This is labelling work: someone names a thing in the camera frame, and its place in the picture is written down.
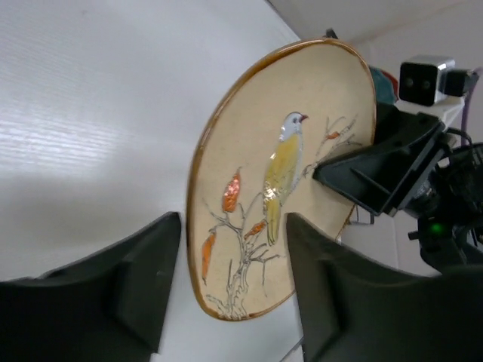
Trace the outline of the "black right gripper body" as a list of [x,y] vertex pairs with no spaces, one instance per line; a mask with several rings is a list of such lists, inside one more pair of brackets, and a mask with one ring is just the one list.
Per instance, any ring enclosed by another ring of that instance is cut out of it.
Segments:
[[372,213],[392,216],[403,210],[418,218],[434,212],[441,197],[432,184],[431,173],[448,150],[450,139],[434,115],[411,114],[378,103]]

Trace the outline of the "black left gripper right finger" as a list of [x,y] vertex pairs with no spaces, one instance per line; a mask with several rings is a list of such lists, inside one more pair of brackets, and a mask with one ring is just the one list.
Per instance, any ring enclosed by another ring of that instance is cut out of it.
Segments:
[[338,244],[298,213],[286,237],[306,361],[480,361],[482,268],[411,275]]

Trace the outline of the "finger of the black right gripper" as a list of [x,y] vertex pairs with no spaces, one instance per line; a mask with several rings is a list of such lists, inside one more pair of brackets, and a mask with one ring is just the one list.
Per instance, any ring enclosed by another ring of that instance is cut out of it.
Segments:
[[312,178],[379,216],[400,184],[398,149],[383,144],[339,155],[320,163]]

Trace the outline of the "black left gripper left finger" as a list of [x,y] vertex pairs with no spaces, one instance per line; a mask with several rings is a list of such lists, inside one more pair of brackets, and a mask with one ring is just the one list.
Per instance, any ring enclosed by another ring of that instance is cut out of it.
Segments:
[[79,261],[1,284],[3,361],[148,361],[158,351],[182,225],[169,212]]

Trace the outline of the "dark teal scalloped plate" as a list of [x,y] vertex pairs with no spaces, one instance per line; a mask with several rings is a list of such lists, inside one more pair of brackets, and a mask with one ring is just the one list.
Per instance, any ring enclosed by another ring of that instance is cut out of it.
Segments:
[[383,70],[374,66],[369,66],[369,69],[374,83],[377,102],[393,105],[392,86],[383,74]]

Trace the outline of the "red plate with teal flower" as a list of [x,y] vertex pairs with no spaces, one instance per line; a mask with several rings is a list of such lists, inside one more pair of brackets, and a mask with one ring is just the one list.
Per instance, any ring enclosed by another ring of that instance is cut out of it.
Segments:
[[383,74],[391,83],[392,93],[393,93],[393,98],[395,103],[398,101],[398,80],[389,72],[383,71]]

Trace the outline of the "beige plate with bird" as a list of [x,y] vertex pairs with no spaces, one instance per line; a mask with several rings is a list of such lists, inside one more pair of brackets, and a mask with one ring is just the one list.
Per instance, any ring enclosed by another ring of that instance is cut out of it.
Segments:
[[257,61],[198,141],[186,201],[189,272],[208,315],[243,321],[294,293],[285,215],[337,238],[354,204],[319,185],[319,163],[374,141],[368,64],[340,40],[299,41]]

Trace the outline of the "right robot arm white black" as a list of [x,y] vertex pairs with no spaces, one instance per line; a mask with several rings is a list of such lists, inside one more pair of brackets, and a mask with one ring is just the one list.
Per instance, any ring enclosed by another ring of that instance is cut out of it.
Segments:
[[441,117],[380,103],[374,144],[319,163],[312,177],[374,216],[415,218],[408,237],[439,272],[482,263],[482,144]]

